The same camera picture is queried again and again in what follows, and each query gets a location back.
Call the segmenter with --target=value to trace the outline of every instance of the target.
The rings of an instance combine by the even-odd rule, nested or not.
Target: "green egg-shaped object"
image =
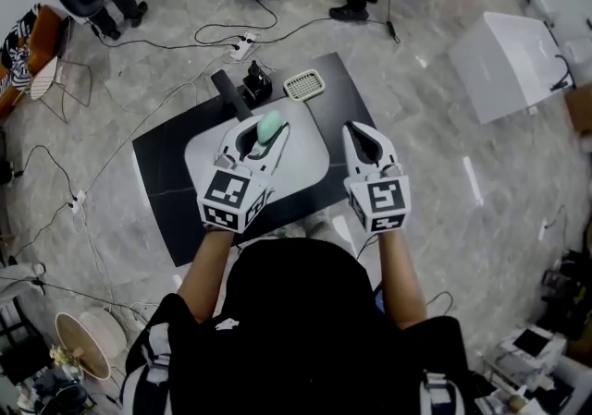
[[[281,128],[283,122],[281,114],[276,109],[263,116],[261,121],[257,123],[257,142],[261,145],[267,144]]]

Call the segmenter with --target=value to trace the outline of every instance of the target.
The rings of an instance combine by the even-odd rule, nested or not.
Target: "forearm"
[[[178,294],[199,323],[212,318],[234,235],[215,231],[205,235]]]
[[[427,318],[426,301],[405,236],[400,230],[383,233],[379,245],[385,310],[400,329],[422,322]]]

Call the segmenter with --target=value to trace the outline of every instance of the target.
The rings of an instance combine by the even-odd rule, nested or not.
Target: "brown box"
[[[592,132],[592,83],[565,94],[575,132]]]

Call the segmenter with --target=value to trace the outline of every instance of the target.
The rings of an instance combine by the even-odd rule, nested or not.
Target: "floor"
[[[271,19],[251,0],[146,0],[147,18],[137,29],[122,27],[121,41],[150,39],[169,45],[193,43],[207,22],[267,25]],[[321,18],[344,0],[262,0],[280,21],[266,39]],[[384,19],[387,0],[369,6],[372,18]],[[481,126],[446,50],[485,10],[524,12],[524,0],[393,0],[391,16],[401,44],[377,24],[318,22],[281,43],[257,50],[272,67],[339,52],[377,127],[388,135],[411,178],[413,212],[406,230],[413,262],[427,299],[448,290],[451,314],[458,318],[471,360],[511,327],[527,318],[537,302],[543,270],[564,246],[577,246],[586,221],[589,163],[579,151],[563,102],[542,104],[536,116],[519,113]],[[203,32],[203,40],[229,35]],[[118,302],[158,302],[175,291],[175,268],[142,195],[126,139],[173,87],[209,65],[224,68],[236,83],[247,65],[225,65],[222,49],[161,50],[135,43],[117,49],[102,46],[86,27],[73,29],[67,59],[92,67],[90,106],[66,99],[69,124],[62,124],[39,103],[27,100],[6,122],[9,157],[22,164],[35,144],[46,145],[68,171],[73,189],[86,189],[86,223],[102,258],[93,253],[82,220],[61,211],[51,227],[19,260],[42,261],[47,281]],[[76,68],[65,81],[77,94],[88,95],[89,83]],[[197,101],[214,88],[206,76],[195,81]],[[59,108],[58,92],[49,103]],[[155,125],[192,107],[192,87],[184,89],[145,120],[138,137]],[[113,160],[99,174],[108,159]],[[472,159],[484,204],[475,203],[463,166]],[[6,190],[14,252],[68,199],[63,174],[43,151],[36,151],[27,173]],[[563,243],[562,221],[539,241],[543,218],[551,221],[565,205],[569,222]],[[343,215],[360,249],[365,236],[345,202],[327,210]],[[373,284],[379,281],[377,246],[360,259]],[[31,292],[23,307],[49,338],[56,338],[57,312],[80,314],[91,300],[50,288],[45,298]],[[446,297],[429,306],[430,314],[446,310]],[[154,307],[135,305],[149,316]],[[129,311],[116,312],[128,336],[137,335]],[[123,358],[114,362],[123,368]],[[121,376],[114,373],[118,382]],[[110,382],[107,392],[114,392]]]

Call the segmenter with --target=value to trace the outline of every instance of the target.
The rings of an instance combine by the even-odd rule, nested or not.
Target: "person's right arm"
[[[427,319],[426,301],[401,230],[379,237],[385,311],[401,329]]]

